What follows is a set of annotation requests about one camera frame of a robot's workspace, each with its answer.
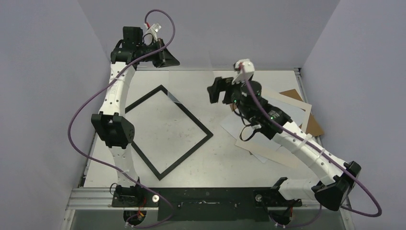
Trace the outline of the white photo paper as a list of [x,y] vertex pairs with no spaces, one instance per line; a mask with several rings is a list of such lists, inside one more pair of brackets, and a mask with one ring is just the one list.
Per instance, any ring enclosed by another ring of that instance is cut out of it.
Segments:
[[221,123],[221,127],[227,131],[233,138],[236,139],[235,145],[249,151],[260,162],[274,161],[276,163],[295,168],[299,160],[288,152],[288,150],[273,140],[269,140],[261,133],[257,133],[251,140],[242,141],[239,134],[242,134],[244,139],[252,134],[253,129],[244,125],[241,119],[234,113],[229,114]]

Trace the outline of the black picture frame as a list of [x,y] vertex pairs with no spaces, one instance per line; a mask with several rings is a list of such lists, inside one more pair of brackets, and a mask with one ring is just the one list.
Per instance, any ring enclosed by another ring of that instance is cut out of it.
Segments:
[[125,108],[136,127],[132,147],[158,180],[162,180],[213,133],[163,85]]

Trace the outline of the brown cardboard backing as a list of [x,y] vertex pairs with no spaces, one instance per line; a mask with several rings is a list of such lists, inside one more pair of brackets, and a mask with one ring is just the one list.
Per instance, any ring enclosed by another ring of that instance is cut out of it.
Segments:
[[[283,91],[277,96],[276,92],[270,89],[264,89],[259,99],[259,102],[263,109],[266,112],[269,112],[271,107],[278,107],[284,111],[288,116],[295,121],[299,127],[302,127],[302,124],[305,122],[307,124],[305,132],[313,135],[314,137],[324,134],[323,129],[315,120],[312,114],[307,115],[307,110],[302,106],[299,106],[298,103],[294,103],[293,99],[302,101],[301,96],[298,91],[295,89]],[[260,109],[255,103],[252,104],[254,114],[258,115],[260,118],[260,124],[258,128],[254,129],[254,133],[260,133],[262,138],[272,139],[272,135],[275,134],[275,131],[272,129],[272,123],[266,119]]]

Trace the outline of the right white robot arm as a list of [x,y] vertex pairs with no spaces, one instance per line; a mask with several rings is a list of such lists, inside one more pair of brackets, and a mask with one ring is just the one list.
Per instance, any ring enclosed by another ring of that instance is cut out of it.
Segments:
[[323,149],[282,109],[261,96],[262,86],[257,81],[249,83],[266,114],[255,104],[246,84],[233,84],[232,80],[215,78],[213,84],[207,87],[210,103],[217,103],[220,93],[225,92],[222,103],[234,104],[238,115],[249,122],[254,133],[261,133],[287,149],[317,176],[303,180],[280,178],[271,191],[272,202],[281,206],[298,199],[316,200],[329,210],[339,210],[353,189],[353,178],[358,177],[361,166],[354,161],[341,160]]

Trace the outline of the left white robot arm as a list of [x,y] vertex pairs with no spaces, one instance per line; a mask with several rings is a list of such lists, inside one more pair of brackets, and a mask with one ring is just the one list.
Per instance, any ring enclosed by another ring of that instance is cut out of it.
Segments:
[[135,207],[144,202],[144,194],[137,183],[131,143],[135,137],[134,125],[125,118],[125,104],[130,82],[137,65],[152,62],[154,67],[178,66],[179,61],[164,47],[157,33],[161,25],[156,23],[143,31],[140,27],[123,27],[123,38],[111,52],[111,77],[101,108],[91,116],[91,123],[99,138],[108,147],[117,173],[118,181],[113,201],[125,207]]

